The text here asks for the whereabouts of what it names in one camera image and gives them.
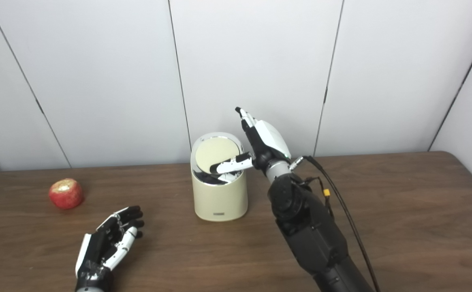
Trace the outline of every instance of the panel seam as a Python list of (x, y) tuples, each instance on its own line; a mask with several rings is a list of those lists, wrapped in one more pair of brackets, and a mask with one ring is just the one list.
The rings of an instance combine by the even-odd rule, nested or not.
[(333, 68), (333, 59), (335, 57), (335, 49), (336, 49), (336, 42), (338, 40), (338, 32), (340, 31), (340, 22), (342, 20), (342, 12), (344, 11), (344, 2), (345, 2), (345, 0), (342, 0), (342, 5), (341, 5), (341, 8), (340, 8), (340, 14), (338, 15), (338, 24), (337, 24), (337, 27), (336, 27), (335, 42), (333, 43), (333, 51), (331, 52), (330, 68), (328, 70), (328, 79), (326, 80), (326, 88), (324, 90), (324, 99), (322, 100), (322, 107), (320, 109), (319, 127), (317, 128), (317, 135), (315, 137), (315, 147), (313, 148), (313, 156), (315, 156), (315, 152), (317, 151), (317, 144), (319, 143), (320, 126), (322, 124), (322, 114), (324, 112), (324, 107), (326, 105), (326, 99), (328, 97), (328, 88), (329, 88), (329, 84), (330, 84), (331, 69)]
[(49, 119), (47, 118), (47, 115), (45, 115), (43, 109), (41, 108), (41, 105), (40, 105), (40, 102), (38, 100), (38, 98), (36, 97), (36, 94), (34, 93), (34, 90), (32, 89), (32, 86), (30, 85), (30, 82), (29, 80), (27, 79), (27, 76), (25, 75), (25, 72), (23, 71), (23, 68), (21, 67), (21, 65), (19, 64), (19, 61), (18, 61), (18, 58), (16, 56), (16, 54), (14, 53), (13, 49), (12, 49), (12, 46), (11, 44), (9, 43), (9, 40), (7, 39), (5, 33), (4, 33), (4, 30), (2, 29), (2, 26), (0, 25), (0, 33), (2, 34), (2, 37), (4, 37), (4, 40), (6, 41), (6, 44), (7, 46), (9, 47), (9, 50), (10, 52), (12, 53), (12, 56), (14, 58), (14, 60), (16, 61), (16, 64), (18, 65), (18, 68), (21, 72), (21, 74), (23, 75), (23, 79), (25, 79), (25, 82), (27, 83), (28, 87), (29, 87), (29, 90), (30, 90), (30, 93), (32, 94), (32, 96), (34, 97), (34, 101), (36, 101), (36, 103), (38, 104), (38, 107), (40, 108), (41, 110), (41, 114), (43, 115), (43, 117), (45, 118), (45, 121), (47, 122), (48, 126), (49, 126), (49, 129), (50, 131), (52, 132), (52, 135), (54, 136), (54, 139), (56, 140), (56, 142), (58, 143), (58, 146), (63, 154), (63, 157), (65, 157), (65, 160), (67, 161), (68, 163), (68, 166), (70, 168), (72, 168), (72, 165), (70, 164), (70, 161), (68, 160), (68, 157), (65, 153), (65, 151), (63, 150), (63, 148), (61, 147), (61, 143), (60, 141), (58, 140), (58, 137), (56, 136), (56, 133), (54, 133), (54, 129), (52, 128), (52, 125), (50, 124), (49, 122)]
[(189, 151), (192, 151), (191, 131), (189, 131), (189, 119), (187, 118), (186, 98), (184, 96), (184, 86), (182, 85), (182, 72), (180, 71), (180, 61), (178, 60), (178, 48), (176, 46), (175, 25), (173, 24), (173, 14), (171, 13), (171, 1), (167, 0), (169, 7), (169, 19), (171, 19), (171, 31), (173, 32), (173, 43), (175, 45), (176, 65), (178, 67), (178, 78), (180, 80), (180, 91), (182, 92), (182, 102), (184, 103), (184, 114), (186, 116), (187, 137), (189, 138)]
[(468, 78), (468, 75), (470, 74), (471, 70), (472, 70), (472, 63), (470, 64), (470, 66), (469, 66), (469, 68), (468, 68), (466, 74), (464, 75), (464, 78), (463, 78), (463, 80), (462, 80), (462, 82), (461, 82), (461, 84), (460, 84), (460, 86), (459, 86), (459, 88), (458, 88), (456, 94), (454, 95), (454, 98), (452, 99), (452, 102), (450, 103), (449, 109), (446, 111), (446, 114), (445, 114), (445, 116), (443, 117), (443, 120), (441, 120), (441, 124), (439, 125), (438, 130), (436, 131), (436, 134), (434, 135), (434, 138), (432, 139), (432, 142), (430, 142), (430, 146), (428, 147), (427, 152), (430, 151), (430, 149), (431, 149), (432, 146), (434, 145), (434, 142), (436, 142), (436, 138), (438, 138), (439, 132), (441, 131), (441, 128), (442, 128), (443, 125), (445, 124), (445, 120), (446, 120), (446, 118), (448, 118), (449, 113), (450, 113), (452, 107), (454, 106), (454, 103), (456, 102), (457, 97), (459, 96), (459, 93), (461, 92), (461, 90), (462, 90), (462, 88), (463, 88), (463, 85), (464, 85), (464, 83), (466, 82), (466, 79)]

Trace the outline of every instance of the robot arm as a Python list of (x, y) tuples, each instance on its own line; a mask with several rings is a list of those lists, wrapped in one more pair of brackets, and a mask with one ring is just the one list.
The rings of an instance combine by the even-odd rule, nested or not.
[(211, 172), (232, 172), (251, 164), (271, 182), (268, 197), (277, 227), (299, 265), (324, 292), (372, 292), (351, 260), (347, 241), (330, 216), (329, 209), (295, 175), (302, 158), (290, 163), (290, 152), (280, 133), (263, 120), (256, 120), (237, 107), (241, 125), (254, 155), (234, 157), (212, 165)]
[(109, 292), (112, 270), (121, 262), (144, 226), (139, 206), (119, 210), (104, 220), (95, 233), (85, 234), (75, 263), (76, 292)]

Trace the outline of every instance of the apple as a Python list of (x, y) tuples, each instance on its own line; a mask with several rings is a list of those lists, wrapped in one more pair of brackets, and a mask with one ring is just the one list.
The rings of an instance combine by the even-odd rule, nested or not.
[(77, 207), (84, 199), (81, 186), (75, 179), (71, 178), (54, 183), (50, 187), (49, 198), (59, 209)]

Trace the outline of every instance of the wire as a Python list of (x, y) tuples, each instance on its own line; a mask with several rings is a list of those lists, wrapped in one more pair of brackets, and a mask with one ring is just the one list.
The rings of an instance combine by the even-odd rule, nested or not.
[(367, 255), (367, 252), (365, 251), (364, 244), (362, 242), (362, 239), (360, 238), (360, 235), (358, 234), (357, 227), (355, 226), (355, 222), (353, 221), (353, 218), (351, 218), (351, 213), (349, 213), (349, 210), (347, 209), (346, 203), (344, 202), (344, 199), (340, 195), (340, 192), (338, 192), (338, 189), (336, 188), (336, 185), (333, 183), (332, 179), (328, 175), (328, 173), (324, 170), (322, 165), (320, 165), (312, 156), (304, 156), (304, 159), (308, 160), (311, 164), (313, 164), (320, 172), (324, 175), (325, 179), (328, 181), (330, 184), (331, 188), (335, 192), (336, 197), (338, 198), (338, 201), (342, 205), (342, 209), (344, 210), (347, 220), (349, 221), (349, 224), (351, 224), (351, 229), (353, 229), (353, 233), (357, 239), (358, 246), (360, 246), (360, 251), (362, 251), (362, 255), (364, 256), (365, 264), (367, 265), (367, 269), (369, 270), (369, 274), (371, 274), (371, 279), (373, 280), (373, 285), (376, 290), (376, 292), (380, 292), (380, 286), (378, 285), (378, 281), (376, 279), (376, 275), (374, 274), (373, 266), (371, 265), (371, 261), (369, 260), (369, 256)]
[(333, 209), (331, 208), (331, 204), (330, 204), (330, 196), (326, 196), (324, 194), (324, 184), (322, 183), (322, 180), (320, 179), (320, 177), (309, 177), (307, 179), (304, 180), (304, 183), (306, 185), (310, 185), (310, 183), (312, 183), (312, 181), (314, 180), (318, 180), (319, 181), (319, 185), (320, 185), (320, 190), (322, 192), (322, 194), (324, 195), (324, 205), (326, 206), (326, 208), (328, 208), (328, 211), (329, 211), (329, 214), (332, 218), (335, 218), (335, 215), (333, 214)]

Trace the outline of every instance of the white robotic hand cover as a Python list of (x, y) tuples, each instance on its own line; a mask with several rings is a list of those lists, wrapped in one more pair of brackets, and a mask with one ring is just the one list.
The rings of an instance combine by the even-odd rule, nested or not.
[[(239, 113), (241, 120), (246, 123), (247, 127), (243, 127), (245, 132), (249, 129), (254, 128), (257, 131), (259, 138), (264, 146), (273, 148), (280, 152), (284, 159), (290, 159), (291, 154), (286, 146), (286, 142), (282, 138), (281, 134), (275, 127), (264, 120), (256, 120), (250, 113), (237, 107), (236, 111)], [(232, 159), (221, 161), (220, 163), (213, 164), (210, 168), (212, 174), (226, 174), (228, 172), (237, 172), (239, 170), (245, 170), (254, 166), (255, 155), (250, 152), (243, 153)]]

